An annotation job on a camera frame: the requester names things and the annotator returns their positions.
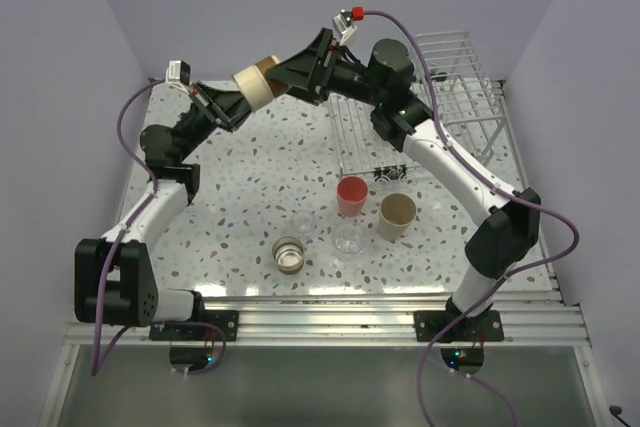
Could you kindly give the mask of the pink plastic cup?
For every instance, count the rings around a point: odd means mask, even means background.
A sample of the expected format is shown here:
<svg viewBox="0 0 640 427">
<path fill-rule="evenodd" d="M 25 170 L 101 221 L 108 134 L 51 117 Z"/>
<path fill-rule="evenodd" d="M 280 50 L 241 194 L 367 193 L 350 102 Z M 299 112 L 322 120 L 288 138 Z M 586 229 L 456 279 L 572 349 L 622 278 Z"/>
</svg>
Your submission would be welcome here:
<svg viewBox="0 0 640 427">
<path fill-rule="evenodd" d="M 361 177 L 345 176 L 338 182 L 336 195 L 340 213 L 345 217 L 355 217 L 364 207 L 369 187 Z"/>
</svg>

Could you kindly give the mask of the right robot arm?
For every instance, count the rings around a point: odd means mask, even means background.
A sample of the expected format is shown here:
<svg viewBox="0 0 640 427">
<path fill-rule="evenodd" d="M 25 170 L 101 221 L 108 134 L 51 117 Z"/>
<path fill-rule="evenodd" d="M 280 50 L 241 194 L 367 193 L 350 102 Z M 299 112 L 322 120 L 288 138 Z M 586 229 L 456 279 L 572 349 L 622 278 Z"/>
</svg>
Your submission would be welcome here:
<svg viewBox="0 0 640 427">
<path fill-rule="evenodd" d="M 307 103 L 318 105 L 335 93 L 370 105 L 376 134 L 428 170 L 464 207 L 477 230 L 465 246 L 467 271 L 438 325 L 454 338 L 470 338 L 492 304 L 491 289 L 538 241 L 540 196 L 502 183 L 444 131 L 414 92 L 414 64 L 397 40 L 376 42 L 362 65 L 344 59 L 323 28 L 301 52 L 268 68 L 266 77 Z"/>
</svg>

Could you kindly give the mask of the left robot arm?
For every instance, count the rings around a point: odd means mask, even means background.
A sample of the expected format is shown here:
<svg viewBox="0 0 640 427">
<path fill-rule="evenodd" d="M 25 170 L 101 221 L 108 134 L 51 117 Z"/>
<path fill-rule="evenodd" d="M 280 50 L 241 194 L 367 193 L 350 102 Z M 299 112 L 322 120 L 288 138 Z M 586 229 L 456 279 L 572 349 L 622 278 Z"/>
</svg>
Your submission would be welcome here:
<svg viewBox="0 0 640 427">
<path fill-rule="evenodd" d="M 199 190 L 200 167 L 187 157 L 215 131 L 237 130 L 252 109 L 240 92 L 201 82 L 188 95 L 189 108 L 175 125 L 152 124 L 140 134 L 144 155 L 137 162 L 149 176 L 143 197 L 101 237 L 76 246 L 74 311 L 80 322 L 145 327 L 169 321 L 189 340 L 207 330 L 199 294 L 159 290 L 151 253 Z"/>
</svg>

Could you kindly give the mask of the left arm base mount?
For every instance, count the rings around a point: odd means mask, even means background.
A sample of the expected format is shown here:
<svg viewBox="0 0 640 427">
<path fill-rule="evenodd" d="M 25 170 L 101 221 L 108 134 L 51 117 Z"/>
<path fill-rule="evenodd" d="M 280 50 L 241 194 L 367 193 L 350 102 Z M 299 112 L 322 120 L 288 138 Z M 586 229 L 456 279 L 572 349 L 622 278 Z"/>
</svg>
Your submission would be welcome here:
<svg viewBox="0 0 640 427">
<path fill-rule="evenodd" d="M 205 312 L 199 320 L 153 324 L 149 339 L 170 344 L 169 362 L 184 377 L 202 375 L 225 359 L 228 345 L 237 340 L 238 326 L 235 310 Z"/>
</svg>

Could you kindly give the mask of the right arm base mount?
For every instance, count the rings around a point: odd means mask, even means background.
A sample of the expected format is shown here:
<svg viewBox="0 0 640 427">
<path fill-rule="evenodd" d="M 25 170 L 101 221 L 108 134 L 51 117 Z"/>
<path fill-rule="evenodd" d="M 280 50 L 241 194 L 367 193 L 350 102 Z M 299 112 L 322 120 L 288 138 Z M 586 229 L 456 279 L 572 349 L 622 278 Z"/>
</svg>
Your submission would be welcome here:
<svg viewBox="0 0 640 427">
<path fill-rule="evenodd" d="M 464 318 L 442 333 L 455 318 L 455 314 L 444 310 L 415 311 L 416 340 L 426 344 L 427 357 L 438 351 L 446 368 L 476 374 L 485 363 L 486 344 L 506 339 L 502 319 L 498 311 L 488 310 L 478 317 Z"/>
</svg>

